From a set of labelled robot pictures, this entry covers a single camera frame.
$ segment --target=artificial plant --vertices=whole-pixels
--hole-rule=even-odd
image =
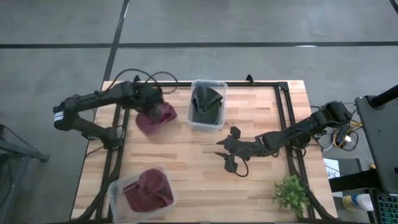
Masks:
[[[299,178],[296,175],[285,177],[283,183],[275,182],[275,193],[272,195],[273,201],[279,203],[279,208],[293,210],[299,218],[303,217],[303,205],[309,205],[310,201],[305,194],[304,188],[300,186]]]

